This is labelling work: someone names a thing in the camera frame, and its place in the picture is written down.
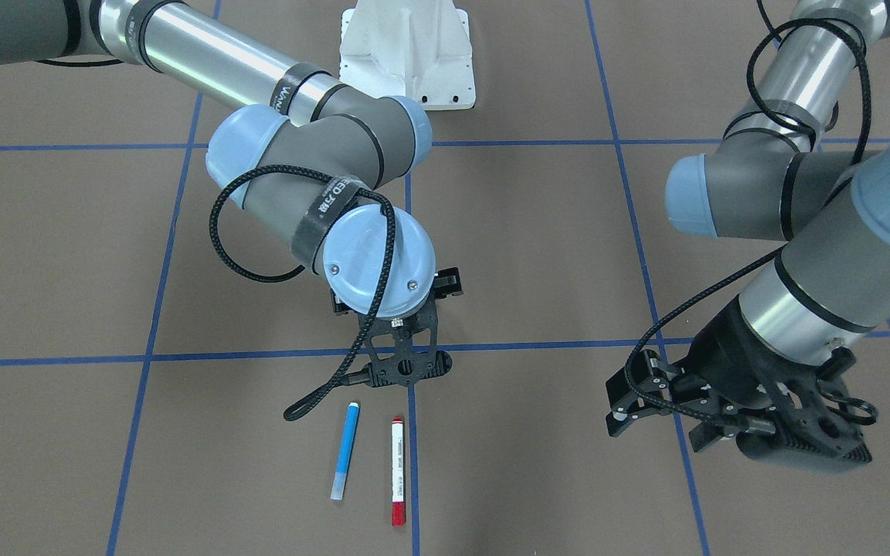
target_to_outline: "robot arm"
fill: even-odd
[[[793,15],[832,18],[864,43],[890,32],[884,2],[804,0]],[[861,426],[876,409],[850,397],[841,376],[855,362],[851,345],[890,317],[890,148],[856,166],[809,152],[853,65],[826,29],[792,32],[759,91],[802,131],[752,103],[717,154],[672,169],[667,210],[679,231],[790,242],[683,359],[643,351],[607,381],[611,436],[680,412],[702,421],[689,432],[695,451],[735,437],[748,457],[791,467],[844,472],[870,461]]]
[[[358,373],[340,368],[336,385],[407,386],[450,370],[436,347],[435,299],[462,293],[458,272],[436,273],[421,225],[373,192],[426,158],[431,124],[420,105],[371,98],[178,0],[0,0],[0,63],[85,53],[148,66],[238,109],[209,142],[208,172],[227,189],[212,211],[212,243],[248,278],[297,274],[256,275],[225,254],[216,214],[230,195],[304,268],[324,275],[336,312],[359,314],[343,367],[359,348],[371,362]],[[430,348],[414,351],[410,338],[424,330]],[[391,357],[375,352],[372,339],[382,334],[395,339]]]

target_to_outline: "white plastic base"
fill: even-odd
[[[476,104],[469,15],[452,0],[359,0],[342,14],[339,79],[425,110]]]

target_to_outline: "red cap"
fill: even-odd
[[[403,502],[395,502],[392,503],[393,512],[391,517],[391,525],[394,527],[401,527],[407,522],[407,512],[405,507],[403,507]]]

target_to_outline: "white marker with red cap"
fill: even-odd
[[[393,418],[389,426],[391,437],[391,524],[400,527],[407,520],[405,504],[403,504],[403,419]]]

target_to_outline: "marker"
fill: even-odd
[[[345,412],[345,427],[342,429],[342,446],[338,448],[338,464],[335,466],[335,481],[331,484],[331,499],[342,500],[345,490],[345,476],[349,474],[349,460],[352,459],[352,443],[356,440],[356,422],[359,420],[359,404],[351,402]]]
[[[401,527],[407,521],[407,512],[403,506],[403,419],[393,418],[389,425],[391,439],[391,488],[392,517],[391,524]]]

